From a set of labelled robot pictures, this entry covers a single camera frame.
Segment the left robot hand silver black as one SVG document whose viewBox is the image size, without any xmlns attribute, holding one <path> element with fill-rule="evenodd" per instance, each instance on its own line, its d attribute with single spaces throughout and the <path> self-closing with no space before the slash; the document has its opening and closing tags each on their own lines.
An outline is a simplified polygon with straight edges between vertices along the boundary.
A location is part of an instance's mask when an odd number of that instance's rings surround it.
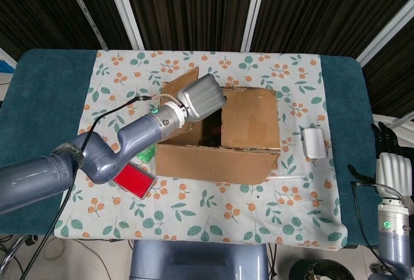
<svg viewBox="0 0 414 280">
<path fill-rule="evenodd" d="M 214 75 L 207 74 L 181 89 L 176 98 L 187 112 L 187 120 L 199 122 L 225 106 L 227 98 Z"/>
</svg>

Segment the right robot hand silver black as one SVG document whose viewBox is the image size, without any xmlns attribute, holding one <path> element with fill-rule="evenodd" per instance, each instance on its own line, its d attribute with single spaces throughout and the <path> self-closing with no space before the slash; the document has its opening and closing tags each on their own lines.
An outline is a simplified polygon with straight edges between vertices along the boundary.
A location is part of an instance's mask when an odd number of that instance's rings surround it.
<svg viewBox="0 0 414 280">
<path fill-rule="evenodd" d="M 376 173 L 363 175 L 352 166 L 347 168 L 364 186 L 376 185 L 383 198 L 413 197 L 413 148 L 398 143 L 395 132 L 384 123 L 372 124 L 375 136 Z"/>
</svg>

